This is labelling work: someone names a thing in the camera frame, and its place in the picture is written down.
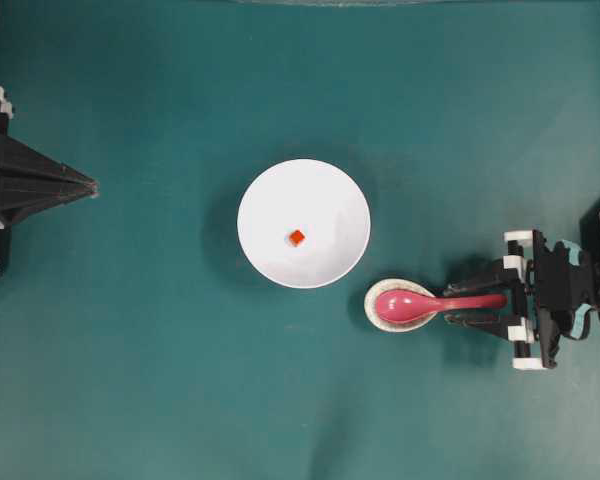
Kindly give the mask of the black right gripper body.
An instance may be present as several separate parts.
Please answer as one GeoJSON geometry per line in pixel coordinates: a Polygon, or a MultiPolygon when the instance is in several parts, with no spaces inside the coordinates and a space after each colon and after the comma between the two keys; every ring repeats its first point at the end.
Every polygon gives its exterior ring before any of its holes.
{"type": "Polygon", "coordinates": [[[506,269],[515,269],[533,299],[535,319],[526,317],[507,328],[507,339],[530,346],[539,344],[540,355],[529,349],[516,353],[512,366],[522,371],[541,371],[557,366],[559,341],[586,339],[598,319],[591,256],[567,240],[548,248],[538,230],[514,230],[504,241],[516,249],[503,257],[506,269]]]}

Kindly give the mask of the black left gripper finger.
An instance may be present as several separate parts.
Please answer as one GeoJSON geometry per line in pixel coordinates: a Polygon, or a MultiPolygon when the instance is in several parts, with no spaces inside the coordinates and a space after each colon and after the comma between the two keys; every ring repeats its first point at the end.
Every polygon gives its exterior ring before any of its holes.
{"type": "Polygon", "coordinates": [[[97,184],[3,184],[0,186],[0,221],[21,223],[42,211],[98,194],[97,184]]]}
{"type": "Polygon", "coordinates": [[[4,134],[0,134],[0,171],[20,176],[70,182],[91,189],[98,187],[94,179],[66,164],[54,161],[4,134]]]}

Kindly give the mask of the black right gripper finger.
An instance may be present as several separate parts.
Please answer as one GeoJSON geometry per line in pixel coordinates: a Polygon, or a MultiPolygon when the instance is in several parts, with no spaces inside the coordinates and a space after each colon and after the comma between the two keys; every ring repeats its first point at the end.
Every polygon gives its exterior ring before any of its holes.
{"type": "Polygon", "coordinates": [[[451,311],[450,313],[445,313],[443,317],[451,325],[474,328],[506,341],[509,341],[509,328],[522,324],[520,316],[496,311],[451,311]]]}
{"type": "Polygon", "coordinates": [[[495,260],[471,256],[451,263],[444,297],[462,297],[485,293],[514,293],[523,288],[523,257],[504,255],[495,260]]]}

